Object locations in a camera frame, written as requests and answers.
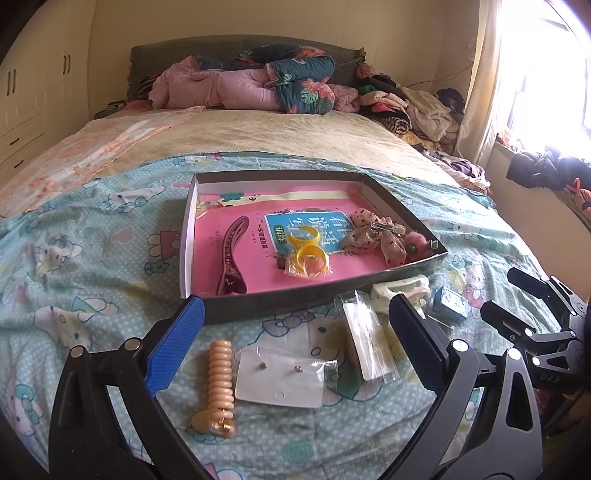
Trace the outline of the small blue box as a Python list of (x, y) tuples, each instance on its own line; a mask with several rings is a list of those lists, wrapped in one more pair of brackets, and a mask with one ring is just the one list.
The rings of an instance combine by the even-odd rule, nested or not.
[(442, 286), (434, 293), (431, 312), (436, 319), (444, 323), (460, 326), (468, 319), (470, 305), (461, 294)]

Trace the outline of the white cat claw clip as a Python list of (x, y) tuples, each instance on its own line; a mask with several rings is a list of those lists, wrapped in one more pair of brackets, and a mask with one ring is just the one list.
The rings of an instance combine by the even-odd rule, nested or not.
[(404, 294), (416, 309), (423, 309), (429, 302), (431, 289), (425, 275), (415, 275), (402, 280), (374, 284), (370, 290), (370, 305), (376, 312), (387, 313), (391, 299)]

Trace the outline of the dark clothes on windowsill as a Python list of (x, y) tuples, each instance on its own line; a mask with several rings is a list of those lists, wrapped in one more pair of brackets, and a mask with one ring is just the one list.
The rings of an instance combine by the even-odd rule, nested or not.
[(506, 178), (522, 187), (566, 192), (575, 207), (590, 218), (590, 164), (554, 150), (544, 153), (520, 152), (512, 156)]

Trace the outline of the cream curtain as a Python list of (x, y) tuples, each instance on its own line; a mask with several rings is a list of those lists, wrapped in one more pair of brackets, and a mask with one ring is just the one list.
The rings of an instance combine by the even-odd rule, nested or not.
[(502, 27), (507, 1), (479, 2), (475, 58), (464, 117), (455, 152), (480, 164), (491, 154), (495, 142), (495, 95), (501, 71)]

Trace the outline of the white earring card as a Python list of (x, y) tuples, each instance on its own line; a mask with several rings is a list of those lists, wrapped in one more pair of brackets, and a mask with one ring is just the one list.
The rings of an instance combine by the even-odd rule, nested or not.
[(238, 354), (235, 398), (287, 408), (318, 409), (338, 376), (337, 360), (298, 357), (252, 346)]

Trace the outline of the pile of clothes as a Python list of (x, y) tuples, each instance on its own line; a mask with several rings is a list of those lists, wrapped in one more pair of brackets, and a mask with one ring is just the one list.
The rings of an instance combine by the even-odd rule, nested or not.
[(356, 65), (355, 86), (332, 84), (335, 110), (358, 113), (435, 163), (460, 186), (484, 195), (492, 193), (485, 170), (454, 154), (465, 100), (453, 89), (431, 94), (404, 87), (367, 63)]

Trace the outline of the maroon hair clip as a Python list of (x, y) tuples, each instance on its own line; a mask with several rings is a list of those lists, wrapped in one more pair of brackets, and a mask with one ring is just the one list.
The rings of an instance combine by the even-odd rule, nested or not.
[(242, 295), (247, 291), (242, 272), (235, 261), (235, 247), (249, 229), (249, 218), (238, 217), (226, 230), (221, 244), (221, 278), (217, 283), (216, 295)]

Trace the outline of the pink book in tray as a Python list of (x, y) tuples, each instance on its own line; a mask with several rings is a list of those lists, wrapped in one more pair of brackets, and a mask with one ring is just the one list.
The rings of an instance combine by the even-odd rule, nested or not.
[[(381, 252), (349, 254), (342, 239), (353, 230), (349, 215), (360, 208), (377, 212), (361, 194), (361, 185), (325, 182), (269, 189), (232, 188), (228, 193), (200, 191), (189, 199), (185, 278), (187, 292), (214, 297), (221, 279), (222, 240), (230, 225), (245, 216), (249, 225), (233, 249), (233, 260), (245, 280), (246, 292), (263, 293), (322, 284), (375, 274), (386, 269)], [(290, 255), (288, 236), (308, 237), (299, 227), (321, 232), (322, 249), (329, 255), (332, 273), (308, 280), (283, 273), (277, 261)]]

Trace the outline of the dark cardboard tray box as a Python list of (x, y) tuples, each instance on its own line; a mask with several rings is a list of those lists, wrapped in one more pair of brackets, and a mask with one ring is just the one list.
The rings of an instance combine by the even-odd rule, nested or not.
[[(185, 278), (184, 261), (186, 256), (187, 218), (192, 208), (189, 199), (200, 191), (228, 193), (232, 188), (269, 189), (276, 183), (280, 187), (290, 187), (311, 182), (351, 182), (361, 185), (363, 198), (376, 207), (380, 217), (390, 217), (394, 222), (406, 227), (404, 242), (407, 250), (406, 262), (398, 267), (389, 268), (375, 274), (349, 278), (346, 280), (329, 281), (297, 288), (266, 291), (263, 293), (245, 293), (242, 295), (226, 295), (201, 297), (187, 292), (183, 286)], [(308, 237), (288, 236), (290, 255), (277, 261), (283, 273), (295, 278), (315, 280), (332, 273), (329, 255), (322, 249), (321, 232), (311, 225), (299, 227)], [(377, 180), (367, 174), (342, 171), (311, 171), (311, 170), (263, 170), (263, 171), (228, 171), (200, 173), (190, 181), (179, 247), (179, 289), (182, 298), (191, 295), (204, 300), (205, 319), (207, 323), (223, 323), (246, 320), (270, 313), (284, 313), (300, 310), (308, 306), (329, 303), (335, 296), (349, 290), (367, 290), (372, 285), (400, 280), (415, 274), (431, 273), (447, 255), (448, 250), (443, 242), (417, 218), (394, 194)]]

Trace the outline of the dark floral blanket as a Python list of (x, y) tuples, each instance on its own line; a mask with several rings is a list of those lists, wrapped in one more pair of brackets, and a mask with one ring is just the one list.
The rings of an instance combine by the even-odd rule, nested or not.
[(328, 82), (335, 60), (321, 49), (294, 44), (259, 45), (232, 60), (228, 71), (264, 69), (267, 84), (287, 114), (320, 114), (332, 110), (335, 94)]

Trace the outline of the cream wardrobe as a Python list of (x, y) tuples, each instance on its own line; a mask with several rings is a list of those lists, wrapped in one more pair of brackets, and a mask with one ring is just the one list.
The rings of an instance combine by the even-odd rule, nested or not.
[(94, 1), (47, 1), (1, 63), (1, 183), (90, 120)]

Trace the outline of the pink quilted jacket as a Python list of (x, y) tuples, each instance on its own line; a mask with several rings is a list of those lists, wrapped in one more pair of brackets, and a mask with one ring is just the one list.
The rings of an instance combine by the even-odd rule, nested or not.
[(154, 81), (148, 103), (157, 109), (193, 106), (229, 110), (281, 111), (276, 92), (267, 84), (264, 69), (201, 70), (197, 58), (188, 56), (172, 64)]

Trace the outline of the dark grey headboard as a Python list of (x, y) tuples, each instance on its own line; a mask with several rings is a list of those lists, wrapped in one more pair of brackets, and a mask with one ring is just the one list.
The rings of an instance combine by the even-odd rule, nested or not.
[(358, 85), (356, 67), (367, 58), (363, 48), (349, 49), (318, 41), (269, 35), (207, 35), (138, 45), (130, 51), (127, 100), (139, 98), (141, 83), (147, 77), (158, 76), (191, 54), (214, 58), (221, 61), (223, 66), (228, 66), (245, 50), (270, 44), (310, 46), (325, 51), (335, 60), (335, 73), (329, 82), (352, 87)]

